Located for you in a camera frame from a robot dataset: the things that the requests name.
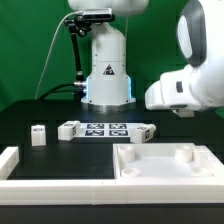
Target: white block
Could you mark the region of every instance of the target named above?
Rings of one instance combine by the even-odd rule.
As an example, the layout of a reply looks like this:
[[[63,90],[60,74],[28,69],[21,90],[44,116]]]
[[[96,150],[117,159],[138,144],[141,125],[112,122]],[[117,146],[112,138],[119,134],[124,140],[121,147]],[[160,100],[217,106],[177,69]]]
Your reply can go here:
[[[138,128],[130,129],[130,141],[137,144],[147,142],[153,138],[155,130],[156,126],[153,124],[143,124]]]
[[[0,179],[6,180],[19,162],[18,147],[7,147],[0,155]]]
[[[31,143],[32,146],[46,145],[45,125],[31,126]]]
[[[67,121],[58,127],[58,140],[70,141],[80,133],[79,121]]]

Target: green backdrop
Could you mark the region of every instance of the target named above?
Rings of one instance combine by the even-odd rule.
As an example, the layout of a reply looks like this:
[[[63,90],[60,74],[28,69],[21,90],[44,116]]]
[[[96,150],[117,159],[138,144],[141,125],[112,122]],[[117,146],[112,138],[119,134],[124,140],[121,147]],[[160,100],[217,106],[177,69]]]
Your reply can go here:
[[[144,99],[146,89],[162,73],[184,67],[176,42],[176,24],[186,2],[151,0],[142,15],[129,18],[127,73],[133,79],[137,99]],[[34,99],[55,29],[69,12],[67,0],[0,1],[0,110],[18,100]],[[117,18],[113,25],[125,32],[126,22],[126,18]],[[90,35],[79,39],[79,47],[84,73],[88,75]],[[74,81],[75,75],[69,32],[62,26],[39,95]],[[53,97],[72,98],[70,94]],[[224,117],[223,110],[218,113]]]

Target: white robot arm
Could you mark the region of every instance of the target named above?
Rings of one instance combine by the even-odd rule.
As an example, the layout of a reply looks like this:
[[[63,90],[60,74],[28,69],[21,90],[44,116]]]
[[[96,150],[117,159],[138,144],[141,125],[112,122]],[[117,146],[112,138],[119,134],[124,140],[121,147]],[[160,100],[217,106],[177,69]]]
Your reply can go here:
[[[177,39],[188,62],[164,73],[145,94],[148,109],[198,110],[224,105],[224,2],[190,0]]]
[[[68,0],[72,10],[80,12],[78,22],[86,18],[91,22],[92,72],[86,80],[86,96],[81,100],[84,107],[102,112],[123,111],[135,102],[131,80],[126,74],[126,39],[104,21],[113,15],[139,14],[146,9],[148,1]]]

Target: warning label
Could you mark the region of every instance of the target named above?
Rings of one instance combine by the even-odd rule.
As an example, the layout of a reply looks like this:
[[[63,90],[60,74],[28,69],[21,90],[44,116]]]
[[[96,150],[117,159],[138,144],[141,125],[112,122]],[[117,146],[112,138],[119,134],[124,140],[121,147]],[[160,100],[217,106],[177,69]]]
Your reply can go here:
[[[111,65],[108,65],[106,70],[103,73],[104,75],[115,75]]]

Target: table surface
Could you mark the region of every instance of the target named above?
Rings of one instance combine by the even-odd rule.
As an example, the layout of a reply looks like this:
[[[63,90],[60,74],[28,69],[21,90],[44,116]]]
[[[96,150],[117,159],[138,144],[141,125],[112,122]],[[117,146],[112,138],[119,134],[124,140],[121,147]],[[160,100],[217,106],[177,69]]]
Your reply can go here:
[[[57,140],[57,127],[68,120],[83,123],[146,123],[157,130],[149,143],[194,143],[206,145],[224,161],[224,120],[214,112],[179,118],[170,111],[148,111],[144,102],[135,109],[105,114],[84,110],[70,100],[18,101],[0,113],[0,152],[19,146],[20,163],[10,179],[112,179],[112,143],[128,138]],[[31,146],[32,125],[46,125],[47,146]],[[223,204],[108,205],[108,206],[1,206],[7,223],[15,217],[23,223],[222,223]]]

